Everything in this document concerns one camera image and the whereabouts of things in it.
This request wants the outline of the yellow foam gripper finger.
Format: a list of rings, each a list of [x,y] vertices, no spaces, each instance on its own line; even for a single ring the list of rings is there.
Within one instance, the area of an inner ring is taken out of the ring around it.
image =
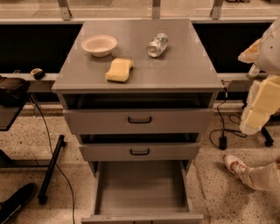
[[[247,106],[242,112],[240,131],[254,135],[280,109],[280,77],[270,75],[263,81],[255,80],[248,92]]]

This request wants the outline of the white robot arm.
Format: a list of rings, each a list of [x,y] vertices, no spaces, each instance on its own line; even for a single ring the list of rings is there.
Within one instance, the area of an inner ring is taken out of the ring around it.
[[[261,71],[268,75],[263,81],[253,81],[241,115],[240,131],[254,135],[280,109],[280,17],[239,55],[238,60],[252,63],[249,78],[255,78]]]

